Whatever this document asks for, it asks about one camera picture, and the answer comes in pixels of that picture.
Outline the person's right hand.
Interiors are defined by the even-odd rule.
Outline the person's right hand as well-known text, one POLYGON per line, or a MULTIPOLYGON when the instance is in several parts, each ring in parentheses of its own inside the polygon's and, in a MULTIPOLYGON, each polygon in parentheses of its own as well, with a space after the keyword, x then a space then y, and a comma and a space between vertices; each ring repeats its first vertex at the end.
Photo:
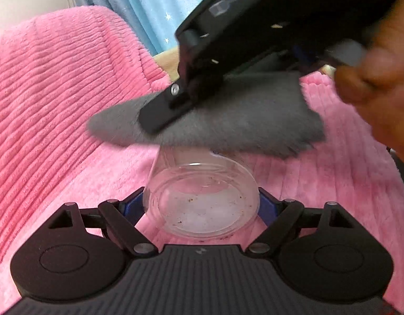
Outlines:
POLYGON ((361 63, 338 67, 334 82, 339 98, 404 163, 404 0, 379 24, 361 63))

